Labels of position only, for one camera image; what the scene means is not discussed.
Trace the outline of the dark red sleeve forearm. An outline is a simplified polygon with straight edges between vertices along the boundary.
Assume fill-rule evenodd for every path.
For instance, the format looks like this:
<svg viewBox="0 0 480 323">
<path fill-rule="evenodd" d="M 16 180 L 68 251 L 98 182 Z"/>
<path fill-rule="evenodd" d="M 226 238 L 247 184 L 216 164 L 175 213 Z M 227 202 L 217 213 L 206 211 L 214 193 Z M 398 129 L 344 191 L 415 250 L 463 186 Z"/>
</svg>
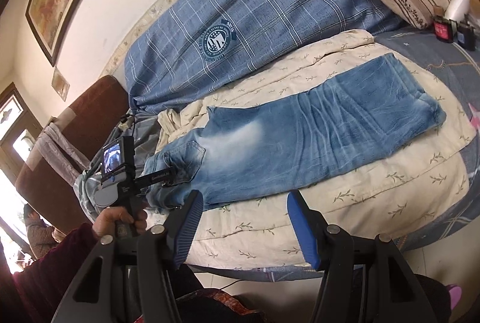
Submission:
<svg viewBox="0 0 480 323">
<path fill-rule="evenodd" d="M 89 253 L 114 229 L 114 224 L 83 224 L 20 273 L 12 273 L 1 254 L 1 321 L 52 321 Z"/>
</svg>

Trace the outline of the person left hand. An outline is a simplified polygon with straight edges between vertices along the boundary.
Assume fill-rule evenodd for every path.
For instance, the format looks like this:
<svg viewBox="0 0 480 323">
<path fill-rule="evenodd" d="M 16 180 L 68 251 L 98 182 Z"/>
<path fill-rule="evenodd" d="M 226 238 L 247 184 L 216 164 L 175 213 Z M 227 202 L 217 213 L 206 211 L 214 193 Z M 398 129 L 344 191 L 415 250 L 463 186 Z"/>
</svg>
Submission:
<svg viewBox="0 0 480 323">
<path fill-rule="evenodd" d="M 125 207 L 107 207 L 97 217 L 92 230 L 97 238 L 114 235 L 116 222 L 133 225 L 137 233 L 145 233 L 147 214 L 142 208 L 135 215 L 130 215 Z"/>
</svg>

